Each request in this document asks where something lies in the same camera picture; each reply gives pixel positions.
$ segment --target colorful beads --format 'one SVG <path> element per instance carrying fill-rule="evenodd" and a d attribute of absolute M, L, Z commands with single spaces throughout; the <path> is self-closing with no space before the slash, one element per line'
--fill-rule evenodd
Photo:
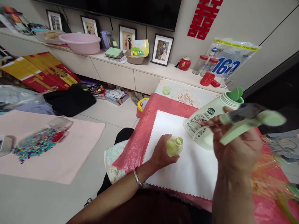
<path fill-rule="evenodd" d="M 21 164 L 33 156 L 40 156 L 56 145 L 52 140 L 55 138 L 56 130 L 52 128 L 41 129 L 33 135 L 21 140 L 12 151 L 19 157 Z"/>

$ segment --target bracelet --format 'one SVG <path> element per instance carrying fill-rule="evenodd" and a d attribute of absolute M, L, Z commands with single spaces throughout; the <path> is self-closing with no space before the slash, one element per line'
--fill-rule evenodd
<path fill-rule="evenodd" d="M 134 172 L 134 176 L 135 176 L 136 182 L 137 182 L 137 184 L 138 184 L 138 186 L 139 186 L 139 189 L 143 188 L 143 184 L 142 184 L 142 183 L 140 182 L 140 180 L 138 179 L 138 176 L 137 176 L 137 174 L 136 174 L 135 169 L 133 170 L 133 172 Z"/>

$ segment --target red paper cutout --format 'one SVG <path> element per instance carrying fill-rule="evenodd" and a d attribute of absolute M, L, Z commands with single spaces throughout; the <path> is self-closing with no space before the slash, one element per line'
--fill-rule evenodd
<path fill-rule="evenodd" d="M 223 0 L 200 0 L 195 10 L 188 36 L 204 40 L 216 18 Z"/>

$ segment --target pink cloth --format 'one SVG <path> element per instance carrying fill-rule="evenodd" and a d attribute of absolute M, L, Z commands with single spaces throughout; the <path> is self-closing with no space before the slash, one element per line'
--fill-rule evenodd
<path fill-rule="evenodd" d="M 139 167 L 142 164 L 147 145 L 150 140 L 151 130 L 154 125 L 157 110 L 161 110 L 170 114 L 189 118 L 198 108 L 186 105 L 176 100 L 169 99 L 159 94 L 151 94 L 150 100 L 147 103 L 139 123 L 137 124 L 135 131 L 128 141 L 123 153 L 112 164 L 118 169 L 124 170 L 127 174 L 134 168 Z M 264 144 L 263 152 L 272 153 L 267 144 Z M 280 178 L 288 182 L 285 174 L 281 168 L 267 171 L 269 175 Z M 204 198 L 195 197 L 187 194 L 178 193 L 169 189 L 157 188 L 167 192 L 170 195 L 180 198 L 182 201 L 190 203 L 196 207 L 204 208 L 207 211 L 212 211 L 212 201 Z M 253 195 L 253 199 L 256 205 L 254 216 L 257 224 L 289 224 L 289 221 L 285 215 L 280 211 L 276 202 L 271 199 L 263 198 L 257 195 Z"/>
<path fill-rule="evenodd" d="M 48 127 L 56 116 L 12 110 L 0 116 L 0 134 L 14 138 L 14 144 L 37 130 Z M 18 156 L 8 154 L 0 158 L 0 173 L 38 180 L 70 184 L 88 155 L 100 139 L 106 124 L 76 120 L 69 135 L 40 156 L 20 164 Z"/>

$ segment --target television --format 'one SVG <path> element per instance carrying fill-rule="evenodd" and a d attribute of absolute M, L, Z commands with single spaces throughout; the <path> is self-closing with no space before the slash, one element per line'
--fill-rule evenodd
<path fill-rule="evenodd" d="M 181 0 L 35 0 L 174 32 Z"/>

